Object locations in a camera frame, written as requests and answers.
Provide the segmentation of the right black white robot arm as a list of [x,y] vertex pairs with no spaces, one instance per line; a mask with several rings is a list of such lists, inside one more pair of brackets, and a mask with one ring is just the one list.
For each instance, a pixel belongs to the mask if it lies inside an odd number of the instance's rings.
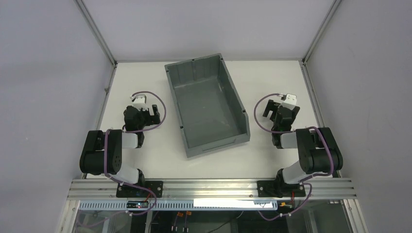
[[272,143],[277,149],[297,149],[298,161],[277,172],[274,187],[285,189],[317,176],[328,176],[343,167],[343,156],[330,128],[292,130],[300,107],[268,100],[263,112],[270,120]]

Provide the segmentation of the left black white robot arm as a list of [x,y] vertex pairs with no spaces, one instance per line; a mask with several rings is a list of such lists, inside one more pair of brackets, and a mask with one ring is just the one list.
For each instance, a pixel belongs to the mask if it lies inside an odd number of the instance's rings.
[[140,149],[145,139],[143,129],[158,125],[160,114],[157,105],[148,108],[132,105],[123,112],[124,130],[89,131],[79,161],[80,170],[92,175],[105,175],[119,183],[130,183],[145,187],[143,172],[122,161],[123,149]]

